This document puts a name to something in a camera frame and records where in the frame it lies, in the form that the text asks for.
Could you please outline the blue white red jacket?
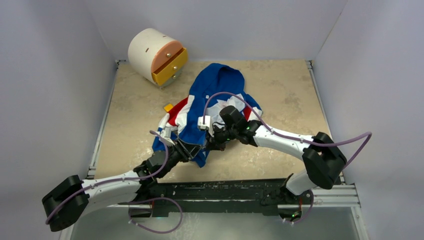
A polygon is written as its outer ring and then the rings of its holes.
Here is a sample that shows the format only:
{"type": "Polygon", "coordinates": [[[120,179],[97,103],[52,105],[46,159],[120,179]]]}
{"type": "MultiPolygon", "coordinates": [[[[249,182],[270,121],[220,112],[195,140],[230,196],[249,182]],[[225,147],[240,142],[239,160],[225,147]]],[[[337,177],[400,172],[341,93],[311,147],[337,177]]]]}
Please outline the blue white red jacket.
{"type": "Polygon", "coordinates": [[[244,89],[245,79],[239,70],[211,63],[195,78],[188,96],[159,121],[157,130],[170,129],[172,140],[180,137],[186,143],[201,145],[206,141],[206,133],[198,128],[198,120],[204,115],[210,116],[213,123],[222,123],[219,112],[234,106],[247,121],[258,120],[262,108],[244,89]]]}

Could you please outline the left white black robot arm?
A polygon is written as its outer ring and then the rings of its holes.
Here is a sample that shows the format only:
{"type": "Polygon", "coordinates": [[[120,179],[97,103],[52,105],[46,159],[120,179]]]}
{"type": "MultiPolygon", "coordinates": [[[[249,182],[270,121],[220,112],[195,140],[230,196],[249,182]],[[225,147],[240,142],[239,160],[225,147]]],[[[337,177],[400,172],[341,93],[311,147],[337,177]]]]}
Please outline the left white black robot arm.
{"type": "Polygon", "coordinates": [[[80,179],[71,175],[42,198],[46,225],[52,232],[64,230],[91,212],[114,204],[149,199],[149,189],[179,162],[189,162],[203,150],[201,144],[180,139],[165,150],[155,151],[150,158],[133,170],[101,179],[80,179]]]}

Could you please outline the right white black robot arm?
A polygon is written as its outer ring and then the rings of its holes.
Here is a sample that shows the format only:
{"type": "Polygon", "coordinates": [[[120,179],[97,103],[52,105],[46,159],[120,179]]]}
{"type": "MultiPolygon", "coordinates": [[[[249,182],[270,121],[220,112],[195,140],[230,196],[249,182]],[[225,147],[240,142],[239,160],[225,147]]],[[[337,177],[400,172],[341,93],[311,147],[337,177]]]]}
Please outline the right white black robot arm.
{"type": "Polygon", "coordinates": [[[330,190],[347,164],[346,157],[324,132],[301,135],[266,125],[251,115],[244,116],[232,105],[218,114],[218,123],[209,115],[200,116],[198,128],[208,132],[210,148],[223,149],[224,144],[238,140],[244,145],[273,149],[301,160],[305,169],[290,175],[282,186],[280,196],[288,204],[312,188],[330,190]]]}

